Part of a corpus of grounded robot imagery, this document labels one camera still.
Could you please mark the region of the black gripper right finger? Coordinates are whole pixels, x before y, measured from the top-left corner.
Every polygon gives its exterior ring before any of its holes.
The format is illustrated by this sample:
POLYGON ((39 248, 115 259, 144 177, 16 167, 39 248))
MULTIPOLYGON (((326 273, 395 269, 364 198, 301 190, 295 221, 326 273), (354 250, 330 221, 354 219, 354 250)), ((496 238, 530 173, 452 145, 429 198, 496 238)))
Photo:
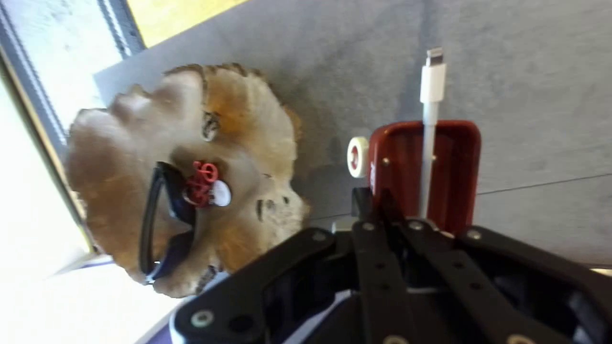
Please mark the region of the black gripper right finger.
POLYGON ((612 344, 612 280, 582 263, 471 225, 395 223, 488 344, 612 344))

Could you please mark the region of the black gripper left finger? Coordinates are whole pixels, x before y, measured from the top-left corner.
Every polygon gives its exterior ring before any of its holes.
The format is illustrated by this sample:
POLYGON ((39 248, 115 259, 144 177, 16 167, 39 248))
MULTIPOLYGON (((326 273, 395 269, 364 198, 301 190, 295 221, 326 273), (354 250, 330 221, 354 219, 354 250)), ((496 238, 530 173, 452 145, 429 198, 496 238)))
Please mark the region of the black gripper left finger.
POLYGON ((345 231, 309 227, 178 307, 180 344, 408 344, 406 284, 389 194, 354 192, 345 231))

